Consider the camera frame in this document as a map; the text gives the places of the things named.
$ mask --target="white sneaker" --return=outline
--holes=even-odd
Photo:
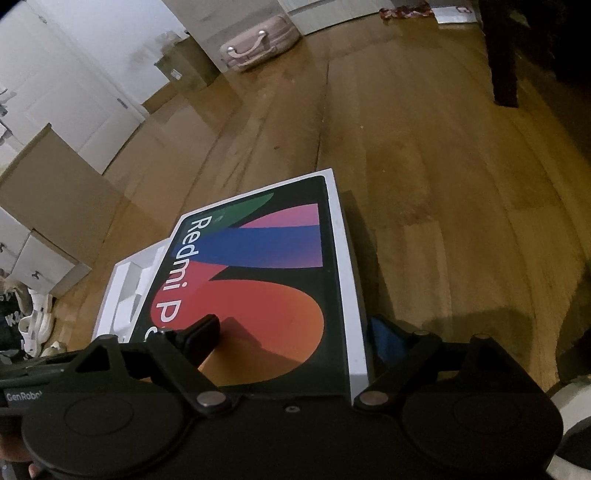
[[[29,355],[36,357],[41,353],[41,343],[38,341],[37,317],[42,315],[40,312],[33,312],[32,315],[24,317],[18,322],[18,331],[22,335],[22,349]]]
[[[37,341],[39,343],[45,343],[49,340],[53,327],[56,324],[56,320],[52,313],[37,312],[38,319],[41,319],[37,328]]]
[[[53,308],[54,297],[49,294],[37,293],[36,291],[29,288],[33,300],[33,310],[36,312],[47,312],[51,313]]]
[[[53,342],[51,346],[47,347],[43,350],[41,356],[53,356],[59,355],[60,353],[66,353],[68,348],[66,347],[65,343],[62,342]]]

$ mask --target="dark wooden furniture leg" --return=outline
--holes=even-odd
[[[517,107],[515,41],[506,0],[479,0],[492,88],[498,105]]]

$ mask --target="metal bolt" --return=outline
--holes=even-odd
[[[379,407],[380,405],[384,405],[388,400],[388,394],[377,390],[369,390],[359,396],[359,401],[368,407]]]
[[[226,396],[218,391],[202,392],[197,395],[197,402],[205,408],[218,407],[225,401]]]

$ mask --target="white wall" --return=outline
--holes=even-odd
[[[183,25],[161,0],[37,0],[130,100],[142,104],[168,82],[154,66],[158,37]]]

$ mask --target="baseboard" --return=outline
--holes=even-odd
[[[172,100],[176,94],[178,94],[177,89],[172,83],[168,82],[144,103],[142,103],[142,107],[144,107],[148,113],[152,114],[162,107],[166,102]]]

